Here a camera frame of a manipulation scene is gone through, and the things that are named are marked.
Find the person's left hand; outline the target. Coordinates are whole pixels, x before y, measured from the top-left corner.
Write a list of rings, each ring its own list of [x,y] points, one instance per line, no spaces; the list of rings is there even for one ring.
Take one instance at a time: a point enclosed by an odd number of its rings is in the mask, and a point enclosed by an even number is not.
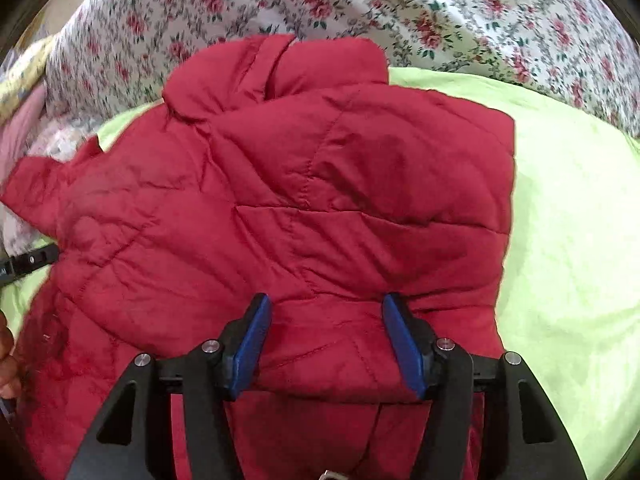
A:
[[[8,321],[0,312],[0,396],[3,400],[17,399],[21,395],[20,367],[12,356],[14,337]]]

